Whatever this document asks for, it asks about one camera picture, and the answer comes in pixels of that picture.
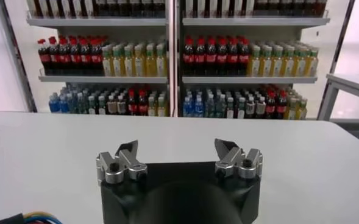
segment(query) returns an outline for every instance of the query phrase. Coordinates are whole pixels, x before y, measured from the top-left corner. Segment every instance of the plastic bottle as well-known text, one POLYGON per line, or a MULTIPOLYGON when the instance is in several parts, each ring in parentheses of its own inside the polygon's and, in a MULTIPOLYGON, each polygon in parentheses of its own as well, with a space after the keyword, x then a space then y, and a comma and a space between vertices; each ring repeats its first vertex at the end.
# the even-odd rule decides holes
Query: plastic bottle
POLYGON ((259 75, 259 66, 260 66, 260 47, 254 45, 252 48, 252 55, 249 59, 249 64, 247 68, 247 76, 257 77, 259 75))
POLYGON ((274 46, 274 56, 271 60, 271 69, 270 69, 271 77, 280 76, 281 67, 282 67, 282 51, 283 48, 281 46, 278 45, 274 46))
POLYGON ((165 44, 160 43, 156 47, 157 58, 156 58, 156 68, 158 77, 167 77, 167 59, 165 52, 165 44))
POLYGON ((315 76, 318 69, 319 59, 318 59, 319 50, 313 48, 310 53, 310 57, 307 57, 305 62, 304 76, 315 76))

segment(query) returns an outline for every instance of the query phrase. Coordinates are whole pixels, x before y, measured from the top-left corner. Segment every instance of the beverage bottle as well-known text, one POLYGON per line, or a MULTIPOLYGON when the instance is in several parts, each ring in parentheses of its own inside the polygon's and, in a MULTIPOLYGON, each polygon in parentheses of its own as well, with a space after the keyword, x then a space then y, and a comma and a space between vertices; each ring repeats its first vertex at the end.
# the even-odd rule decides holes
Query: beverage bottle
POLYGON ((128 0, 118 0, 119 16, 125 17, 130 15, 130 4, 128 0))
POLYGON ((166 59, 165 44, 164 43, 158 44, 156 50, 157 50, 157 58, 156 58, 157 76, 167 77, 167 59, 166 59))
POLYGON ((296 111, 296 120, 305 120, 307 117, 307 99, 302 99, 300 101, 299 109, 296 111))
POLYGON ((154 48, 153 43, 147 45, 146 72, 148 77, 155 77, 157 72, 154 48))
POLYGON ((143 56, 143 45, 138 44, 135 46, 135 74, 137 77, 146 75, 146 62, 143 56))
POLYGON ((183 50, 183 73, 185 75, 194 75, 194 47, 191 37, 186 37, 183 50))
POLYGON ((219 39, 219 46, 217 47, 217 73, 219 76, 226 76, 227 75, 227 43, 226 39, 221 37, 219 39))
POLYGON ((316 4, 315 4, 316 16, 323 17, 326 5, 327 5, 327 0, 316 0, 316 4))
POLYGON ((294 16, 304 15, 304 0, 293 0, 293 15, 294 16))
POLYGON ((281 74, 282 67, 282 51, 283 48, 279 45, 274 46, 274 56, 271 60, 270 76, 278 77, 281 74))
POLYGON ((266 103, 265 119, 273 119, 275 113, 275 93, 269 92, 266 103))
POLYGON ((281 0, 280 3, 280 15, 291 16, 293 8, 293 0, 281 0))
POLYGON ((256 112, 255 112, 255 118, 256 119, 263 119, 265 117, 265 113, 266 113, 265 98, 263 96, 261 96, 259 98, 259 101, 257 102, 257 109, 256 109, 256 112))
POLYGON ((292 77, 293 76, 293 66, 294 66, 294 47, 287 45, 285 47, 285 56, 282 60, 281 65, 281 77, 292 77))
POLYGON ((197 76, 205 75, 205 40, 202 36, 198 38, 194 68, 197 76))
POLYGON ((216 58, 217 58, 217 51, 216 51, 216 43, 213 37, 208 38, 208 46, 206 48, 206 63, 205 63, 205 70, 207 76, 214 76, 216 75, 216 58))
POLYGON ((286 113, 286 106, 288 105, 288 102, 286 101, 286 92, 282 91, 279 95, 278 101, 277 101, 277 112, 275 114, 275 118, 278 120, 282 120, 285 113, 286 113))
POLYGON ((248 68, 247 68, 247 76, 249 77, 257 77, 259 75, 259 65, 260 65, 260 47, 254 45, 252 48, 252 55, 250 56, 248 68))
POLYGON ((114 75, 117 77, 126 76, 125 72, 125 58, 121 53, 121 46, 117 45, 113 47, 113 68, 114 68, 114 75))
POLYGON ((304 76, 315 76, 316 70, 318 69, 319 59, 318 59, 319 50, 316 48, 311 49, 310 57, 307 57, 305 62, 304 76))
POLYGON ((55 98, 55 96, 49 97, 49 109, 51 110, 51 113, 59 113, 60 112, 60 103, 55 98))
POLYGON ((248 40, 245 38, 239 38, 238 44, 238 75, 246 76, 247 67, 249 62, 249 48, 248 40))
POLYGON ((260 77, 269 77, 271 70, 271 51, 270 46, 265 45, 263 47, 263 57, 260 59, 259 65, 259 76, 260 77))
POLYGON ((51 68, 51 55, 49 54, 49 48, 45 44, 44 39, 40 39, 37 41, 39 45, 38 54, 40 56, 41 63, 44 66, 44 70, 46 74, 53 74, 53 70, 51 68))
POLYGON ((228 97, 228 103, 227 103, 227 118, 233 119, 235 114, 234 107, 233 107, 233 98, 228 97))
POLYGON ((296 110, 297 110, 297 99, 292 98, 290 99, 289 105, 289 113, 288 113, 288 120, 294 120, 296 118, 296 110))
POLYGON ((80 44, 80 56, 82 58, 84 74, 90 75, 92 73, 91 47, 86 39, 81 39, 80 44))

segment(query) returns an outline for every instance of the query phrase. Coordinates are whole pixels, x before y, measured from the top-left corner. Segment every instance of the cable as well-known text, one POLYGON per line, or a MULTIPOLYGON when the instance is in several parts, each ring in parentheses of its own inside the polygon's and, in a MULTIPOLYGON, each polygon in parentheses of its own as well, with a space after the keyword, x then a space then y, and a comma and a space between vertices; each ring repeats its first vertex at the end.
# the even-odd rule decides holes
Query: cable
POLYGON ((29 223, 29 222, 35 222, 35 221, 52 221, 55 224, 62 224, 60 221, 58 221, 56 218, 53 218, 51 216, 33 216, 33 217, 29 217, 27 219, 25 219, 25 223, 29 223))

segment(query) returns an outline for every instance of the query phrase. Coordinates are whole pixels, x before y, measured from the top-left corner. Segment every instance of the table surface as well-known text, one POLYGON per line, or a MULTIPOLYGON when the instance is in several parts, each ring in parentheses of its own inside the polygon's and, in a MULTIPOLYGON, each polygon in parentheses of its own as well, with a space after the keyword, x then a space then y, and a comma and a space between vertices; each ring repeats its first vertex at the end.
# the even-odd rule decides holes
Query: table surface
POLYGON ((216 161, 214 139, 264 155, 256 223, 359 223, 359 140, 322 121, 0 113, 0 219, 102 223, 95 157, 139 140, 144 163, 216 161))

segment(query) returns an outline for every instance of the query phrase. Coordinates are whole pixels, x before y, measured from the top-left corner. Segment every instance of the white shelf edge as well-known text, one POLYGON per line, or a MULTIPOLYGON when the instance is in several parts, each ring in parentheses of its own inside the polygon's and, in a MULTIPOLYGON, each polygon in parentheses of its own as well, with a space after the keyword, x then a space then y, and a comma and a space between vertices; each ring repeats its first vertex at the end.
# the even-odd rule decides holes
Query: white shelf edge
POLYGON ((184 18, 184 26, 323 26, 329 18, 184 18))
POLYGON ((167 77, 84 77, 84 76, 39 76, 41 82, 70 83, 167 83, 167 77))
POLYGON ((184 84, 293 84, 314 83, 317 77, 182 77, 184 84))
POLYGON ((165 26, 164 18, 97 18, 97 19, 34 19, 28 18, 31 26, 165 26))

